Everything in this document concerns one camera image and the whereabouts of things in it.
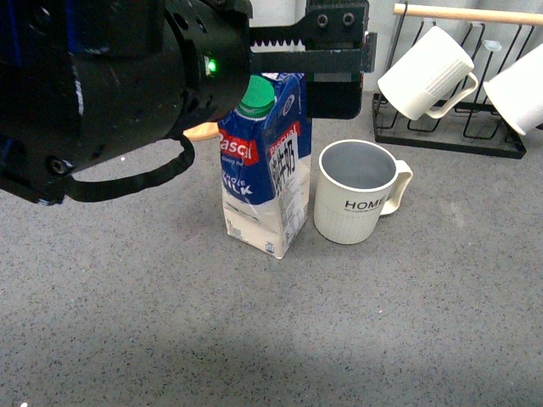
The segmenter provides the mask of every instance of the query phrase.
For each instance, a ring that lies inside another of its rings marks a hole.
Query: white mug
[[[440,119],[455,105],[475,92],[479,80],[472,73],[473,61],[445,31],[432,27],[378,80],[387,100],[411,120],[423,114]],[[430,108],[466,75],[473,84],[448,100],[439,110]]]
[[[370,237],[379,216],[399,207],[413,172],[405,161],[372,142],[343,140],[322,150],[316,187],[315,226],[342,244]]]
[[[483,87],[501,117],[526,136],[543,123],[543,44]]]

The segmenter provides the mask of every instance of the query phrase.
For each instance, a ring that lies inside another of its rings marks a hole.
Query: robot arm
[[[251,73],[305,72],[310,117],[353,117],[375,59],[368,9],[310,0],[296,25],[250,29],[249,0],[0,0],[0,188],[60,204],[169,181],[193,162],[182,132],[234,109]],[[285,42],[306,50],[251,52]],[[166,138],[183,152],[155,171],[72,177]]]

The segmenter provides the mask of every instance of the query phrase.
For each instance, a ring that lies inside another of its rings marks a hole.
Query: red label
[[[301,127],[299,124],[299,121],[295,121],[284,133],[282,136],[279,137],[279,139],[274,142],[270,147],[270,155],[273,157],[273,154],[277,151],[277,149],[285,142],[287,141],[291,136],[300,136],[301,135]]]
[[[248,142],[242,138],[230,136],[225,130],[220,130],[221,133],[221,153],[242,159],[245,165],[253,165],[258,163],[258,150],[256,149],[256,141]]]

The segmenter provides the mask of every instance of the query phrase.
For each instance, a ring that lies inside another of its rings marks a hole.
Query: wooden dowel
[[[397,3],[394,5],[394,14],[402,15],[405,11],[405,4]],[[473,8],[418,6],[415,4],[409,4],[407,6],[406,15],[411,17],[428,17],[433,19],[479,21],[483,23],[543,25],[543,14],[477,10]]]

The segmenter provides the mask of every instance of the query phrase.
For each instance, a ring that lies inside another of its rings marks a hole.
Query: upside-down white mug
[[[445,31],[432,27],[378,80],[387,100],[411,120],[423,114],[440,119],[475,92],[479,80],[472,73],[473,61]],[[468,76],[473,84],[448,100],[441,109],[431,110],[446,93]]]
[[[543,123],[543,44],[483,84],[500,116],[521,136]]]

